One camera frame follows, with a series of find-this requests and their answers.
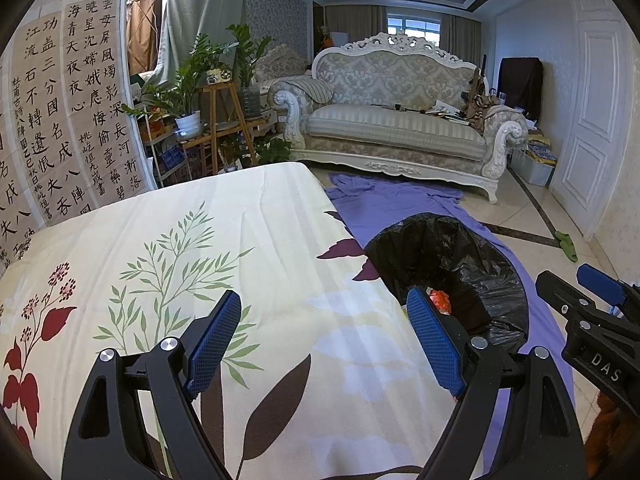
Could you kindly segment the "red plastic bag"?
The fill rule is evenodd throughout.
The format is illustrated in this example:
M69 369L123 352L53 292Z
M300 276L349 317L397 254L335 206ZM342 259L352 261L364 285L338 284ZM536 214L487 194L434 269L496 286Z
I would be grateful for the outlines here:
M432 304L434 304L439 313L443 315L451 314L450 299L446 292L443 292L442 290L431 289L428 292L428 296L430 297Z

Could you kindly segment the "black trash bag bin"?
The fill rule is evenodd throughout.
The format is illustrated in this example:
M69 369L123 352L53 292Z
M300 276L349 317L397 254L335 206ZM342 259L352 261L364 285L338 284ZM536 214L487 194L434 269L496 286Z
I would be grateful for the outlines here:
M518 271L459 220L415 214L378 233L364 252L400 304L414 286L444 292L469 335L510 353L526 343L528 302Z

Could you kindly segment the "green object on floor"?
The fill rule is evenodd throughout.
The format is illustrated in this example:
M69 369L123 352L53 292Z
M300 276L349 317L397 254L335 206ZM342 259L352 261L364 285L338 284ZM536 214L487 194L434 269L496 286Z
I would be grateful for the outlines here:
M576 252L575 244L570 237L570 234L561 231L554 232L554 238L558 242L559 248L564 252L566 258L572 263L578 263L578 255Z

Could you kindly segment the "floral cream tablecloth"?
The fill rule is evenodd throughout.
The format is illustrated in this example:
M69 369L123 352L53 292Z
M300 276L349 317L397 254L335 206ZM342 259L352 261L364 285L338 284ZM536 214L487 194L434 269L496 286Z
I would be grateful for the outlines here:
M413 479L454 399L329 197L286 162L38 232L1 280L2 460L52 479L91 367L180 337L225 292L239 326L194 401L235 479Z

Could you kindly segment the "storage box with items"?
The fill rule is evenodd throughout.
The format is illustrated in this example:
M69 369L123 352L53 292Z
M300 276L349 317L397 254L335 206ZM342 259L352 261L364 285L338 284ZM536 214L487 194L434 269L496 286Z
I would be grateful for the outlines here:
M551 141L539 130L529 130L526 142L514 148L510 168L526 183L548 188L558 158Z

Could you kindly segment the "white door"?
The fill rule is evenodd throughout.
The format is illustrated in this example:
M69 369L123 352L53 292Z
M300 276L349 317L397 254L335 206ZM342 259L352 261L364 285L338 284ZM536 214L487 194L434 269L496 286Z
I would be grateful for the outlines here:
M572 0L577 86L552 192L589 240L610 200L630 114L629 27L613 0Z

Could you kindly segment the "purple cloth on floor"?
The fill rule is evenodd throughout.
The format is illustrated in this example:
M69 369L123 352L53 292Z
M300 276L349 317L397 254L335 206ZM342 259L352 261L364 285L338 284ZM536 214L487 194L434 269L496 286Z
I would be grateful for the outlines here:
M330 180L333 185L326 190L326 194L361 246L366 246L384 229L415 214L439 214L459 220L497 248L513 264L526 292L529 332L524 349L528 351L536 346L546 347L558 366L568 395L574 399L573 372L561 356L565 337L548 304L538 297L535 280L527 273L511 247L462 208L462 191L451 186L349 174L331 174Z

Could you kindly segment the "wooden plant stand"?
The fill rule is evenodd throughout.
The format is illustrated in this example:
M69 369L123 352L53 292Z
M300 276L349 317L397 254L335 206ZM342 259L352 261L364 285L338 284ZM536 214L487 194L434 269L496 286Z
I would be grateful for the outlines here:
M241 156L247 153L250 164L257 165L254 148L254 133L267 125L265 115L246 119L242 110L238 89L234 82L206 84L196 92L198 102L207 114L204 119L203 133L196 138L181 141L180 148L187 155L195 150L200 155L200 176L218 174L222 161L219 149L221 142L228 136L241 136Z

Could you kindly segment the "dark covered cabinet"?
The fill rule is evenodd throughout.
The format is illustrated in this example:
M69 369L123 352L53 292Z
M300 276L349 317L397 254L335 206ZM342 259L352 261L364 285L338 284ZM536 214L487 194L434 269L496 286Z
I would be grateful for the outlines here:
M529 120L538 120L541 111L544 64L539 58L503 58L498 76L498 93L506 96L506 106L520 108Z

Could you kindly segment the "calligraphy folding screen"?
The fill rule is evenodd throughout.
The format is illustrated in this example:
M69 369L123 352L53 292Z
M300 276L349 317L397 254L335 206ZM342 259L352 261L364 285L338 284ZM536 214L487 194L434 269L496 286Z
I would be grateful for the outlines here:
M35 0L1 55L1 265L35 232L154 188L131 94L124 0Z

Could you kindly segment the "ornate white sofa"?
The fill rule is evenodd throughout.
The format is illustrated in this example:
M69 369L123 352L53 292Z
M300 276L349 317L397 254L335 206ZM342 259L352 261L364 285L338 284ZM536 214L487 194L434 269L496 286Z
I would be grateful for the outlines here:
M497 203L522 113L487 92L484 72L431 42L385 32L322 50L308 76L269 88L299 162L478 188Z

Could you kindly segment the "potted plant white pot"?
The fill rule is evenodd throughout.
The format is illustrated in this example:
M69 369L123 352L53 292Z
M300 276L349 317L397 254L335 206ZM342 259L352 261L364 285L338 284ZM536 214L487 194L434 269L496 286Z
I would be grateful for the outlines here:
M213 44L207 34L199 34L194 45L174 73L174 78L154 84L147 81L138 106L122 104L119 110L132 117L144 117L149 122L165 115L175 120L194 113L194 94L198 83L208 70L220 65L220 58L238 44Z

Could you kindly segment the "tall green plant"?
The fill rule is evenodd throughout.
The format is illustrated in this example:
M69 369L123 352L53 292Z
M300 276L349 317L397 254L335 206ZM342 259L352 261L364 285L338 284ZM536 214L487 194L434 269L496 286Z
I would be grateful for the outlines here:
M265 36L255 41L249 24L232 24L227 27L236 42L234 68L242 88L252 85L256 65L271 44L272 37Z

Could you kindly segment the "grey curtain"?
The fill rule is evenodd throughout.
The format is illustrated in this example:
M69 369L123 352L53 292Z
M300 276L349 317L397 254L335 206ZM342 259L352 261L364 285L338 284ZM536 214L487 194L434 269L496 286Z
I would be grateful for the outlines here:
M242 22L243 6L244 0L162 0L160 50L149 83L174 80L197 36L228 44L232 40L228 27Z

